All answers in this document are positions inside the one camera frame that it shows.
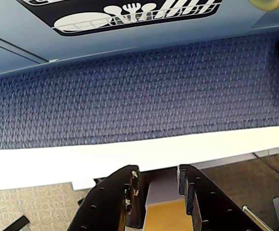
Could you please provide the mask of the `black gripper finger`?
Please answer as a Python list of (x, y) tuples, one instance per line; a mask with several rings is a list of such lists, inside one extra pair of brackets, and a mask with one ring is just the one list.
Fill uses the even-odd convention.
[(210, 178), (192, 165), (179, 165), (178, 192), (195, 231), (260, 231)]
[(139, 167), (127, 165), (93, 187), (77, 210), (69, 231), (123, 231), (127, 216), (139, 213)]

